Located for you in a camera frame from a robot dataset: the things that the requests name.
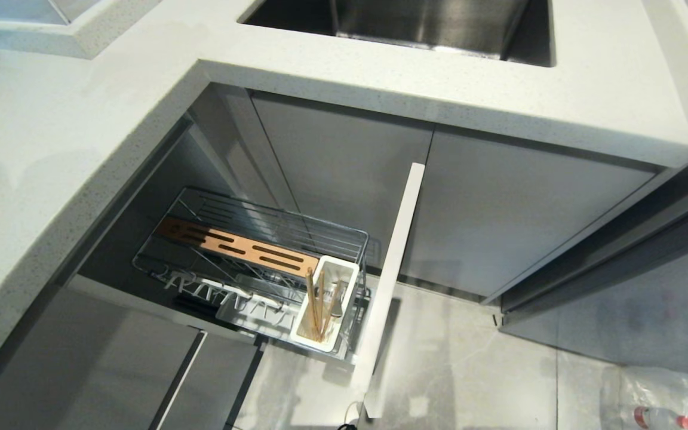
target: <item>gray cabinet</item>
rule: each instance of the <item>gray cabinet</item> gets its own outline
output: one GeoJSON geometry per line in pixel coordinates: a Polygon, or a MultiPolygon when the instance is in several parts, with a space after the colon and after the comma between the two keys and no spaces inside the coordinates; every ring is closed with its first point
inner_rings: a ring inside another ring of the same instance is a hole
{"type": "Polygon", "coordinates": [[[253,100],[300,212],[367,231],[368,264],[381,267],[434,125],[269,93],[253,100]]]}
{"type": "Polygon", "coordinates": [[[0,428],[223,428],[256,351],[62,289],[0,372],[0,428]]]}
{"type": "Polygon", "coordinates": [[[624,160],[438,126],[402,272],[489,296],[653,175],[624,160]]]}

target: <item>gray tile floor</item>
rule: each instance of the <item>gray tile floor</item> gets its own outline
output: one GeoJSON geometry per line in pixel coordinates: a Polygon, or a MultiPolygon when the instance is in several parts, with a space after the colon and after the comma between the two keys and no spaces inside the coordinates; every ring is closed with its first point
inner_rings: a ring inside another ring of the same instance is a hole
{"type": "MultiPolygon", "coordinates": [[[[495,308],[467,300],[398,285],[394,306],[391,341],[374,376],[387,390],[385,413],[361,418],[359,428],[600,428],[598,392],[608,364],[502,334],[495,308]]],[[[319,401],[338,395],[335,384],[319,384],[332,377],[328,365],[268,348],[235,427],[336,428],[331,417],[343,422],[346,411],[324,410],[319,401]]]]}

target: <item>sink basin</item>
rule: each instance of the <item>sink basin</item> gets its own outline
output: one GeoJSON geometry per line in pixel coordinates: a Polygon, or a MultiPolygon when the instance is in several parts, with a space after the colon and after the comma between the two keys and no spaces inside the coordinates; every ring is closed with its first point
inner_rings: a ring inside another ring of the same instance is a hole
{"type": "Polygon", "coordinates": [[[243,24],[553,66],[549,0],[265,0],[243,24]]]}

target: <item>wire basket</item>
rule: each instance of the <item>wire basket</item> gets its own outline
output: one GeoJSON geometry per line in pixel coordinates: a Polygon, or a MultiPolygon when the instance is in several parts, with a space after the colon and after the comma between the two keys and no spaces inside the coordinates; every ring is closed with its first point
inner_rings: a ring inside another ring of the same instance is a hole
{"type": "MultiPolygon", "coordinates": [[[[366,232],[190,187],[180,191],[161,223],[167,219],[196,223],[307,256],[333,256],[356,264],[360,267],[357,286],[350,302],[342,303],[346,309],[342,330],[331,355],[341,358],[354,348],[356,327],[364,318],[370,296],[365,283],[366,232]]],[[[161,281],[164,288],[177,288],[180,294],[212,305],[218,321],[293,343],[290,330],[306,296],[303,276],[156,232],[137,251],[132,265],[161,281]]]]}

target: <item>white cabinet panel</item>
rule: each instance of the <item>white cabinet panel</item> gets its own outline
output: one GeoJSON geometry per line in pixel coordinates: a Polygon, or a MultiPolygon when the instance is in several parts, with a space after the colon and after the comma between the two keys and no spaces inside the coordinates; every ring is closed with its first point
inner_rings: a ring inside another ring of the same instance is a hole
{"type": "Polygon", "coordinates": [[[438,126],[402,272],[489,296],[655,175],[558,151],[438,126]]]}
{"type": "Polygon", "coordinates": [[[269,93],[253,97],[301,213],[371,235],[382,267],[410,164],[424,163],[434,125],[269,93]]]}

